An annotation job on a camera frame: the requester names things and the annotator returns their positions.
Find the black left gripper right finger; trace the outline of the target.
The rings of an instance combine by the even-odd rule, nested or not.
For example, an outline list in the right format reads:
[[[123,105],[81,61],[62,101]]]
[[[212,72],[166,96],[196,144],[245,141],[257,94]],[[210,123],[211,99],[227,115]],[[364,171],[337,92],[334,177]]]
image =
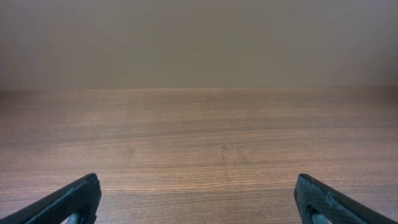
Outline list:
[[[294,198],[302,224],[397,224],[308,174],[298,176]]]

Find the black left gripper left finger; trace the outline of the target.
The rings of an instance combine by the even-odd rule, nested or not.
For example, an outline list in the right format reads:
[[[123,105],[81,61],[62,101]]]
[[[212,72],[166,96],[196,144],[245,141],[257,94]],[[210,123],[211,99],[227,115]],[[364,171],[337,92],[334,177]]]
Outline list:
[[[97,175],[87,174],[35,203],[1,219],[1,223],[94,224],[101,200]]]

